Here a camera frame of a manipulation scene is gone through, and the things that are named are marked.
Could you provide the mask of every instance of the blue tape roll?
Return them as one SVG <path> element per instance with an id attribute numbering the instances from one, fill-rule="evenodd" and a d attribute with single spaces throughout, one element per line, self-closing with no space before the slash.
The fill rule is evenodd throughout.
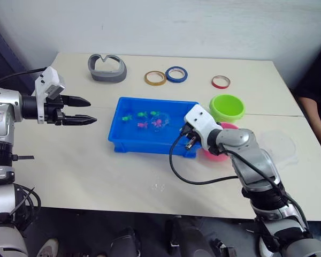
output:
<path id="1" fill-rule="evenodd" d="M 172 71 L 181 72 L 183 74 L 183 77 L 179 78 L 179 79 L 171 77 L 170 72 L 172 72 Z M 175 82 L 175 83 L 181 83 L 187 79 L 188 72 L 185 69 L 183 69 L 182 67 L 174 66 L 174 67 L 170 67 L 169 69 L 167 69 L 165 72 L 165 75 L 166 75 L 166 78 L 168 79 L 168 81 Z"/>

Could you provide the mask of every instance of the green bowl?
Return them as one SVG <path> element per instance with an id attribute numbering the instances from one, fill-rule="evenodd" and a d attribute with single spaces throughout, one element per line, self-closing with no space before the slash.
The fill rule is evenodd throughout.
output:
<path id="1" fill-rule="evenodd" d="M 216 122 L 234 123 L 245 113 L 242 101 L 234 95 L 217 95 L 209 103 L 211 115 Z"/>

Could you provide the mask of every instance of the blue plastic tray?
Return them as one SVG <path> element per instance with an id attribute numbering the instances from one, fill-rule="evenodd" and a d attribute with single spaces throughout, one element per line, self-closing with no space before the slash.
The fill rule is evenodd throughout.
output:
<path id="1" fill-rule="evenodd" d="M 178 137 L 180 128 L 184 125 L 184 116 L 197 102 L 153 100 L 121 97 L 118 101 L 108 140 L 114 143 L 115 152 L 142 152 L 169 154 L 170 147 Z M 169 116 L 169 123 L 158 132 L 151 124 L 150 112 L 156 111 Z M 148 118 L 138 117 L 139 112 L 147 113 Z M 131 120 L 123 121 L 129 116 Z M 138 123 L 148 123 L 148 128 L 138 127 Z M 201 147 L 195 144 L 190 150 L 185 149 L 189 140 L 183 137 L 175 147 L 173 154 L 195 158 L 196 151 Z"/>

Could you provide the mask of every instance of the pink bowl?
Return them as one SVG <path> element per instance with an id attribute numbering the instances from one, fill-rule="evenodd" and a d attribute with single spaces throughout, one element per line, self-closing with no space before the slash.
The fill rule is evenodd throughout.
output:
<path id="1" fill-rule="evenodd" d="M 228 123 L 228 122 L 221 122 L 221 127 L 223 127 L 223 129 L 238 129 L 237 126 L 235 126 L 232 123 Z M 218 156 L 211 154 L 210 152 L 203 150 L 205 156 L 210 159 L 211 161 L 215 161 L 215 162 L 222 162 L 222 161 L 226 161 L 229 157 L 225 154 L 220 154 Z"/>

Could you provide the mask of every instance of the white wall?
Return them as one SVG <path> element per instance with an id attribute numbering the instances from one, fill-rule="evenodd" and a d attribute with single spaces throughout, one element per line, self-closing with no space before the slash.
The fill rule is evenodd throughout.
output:
<path id="1" fill-rule="evenodd" d="M 56 53 L 273 60 L 289 86 L 321 49 L 321 0 L 0 0 L 28 68 Z"/>

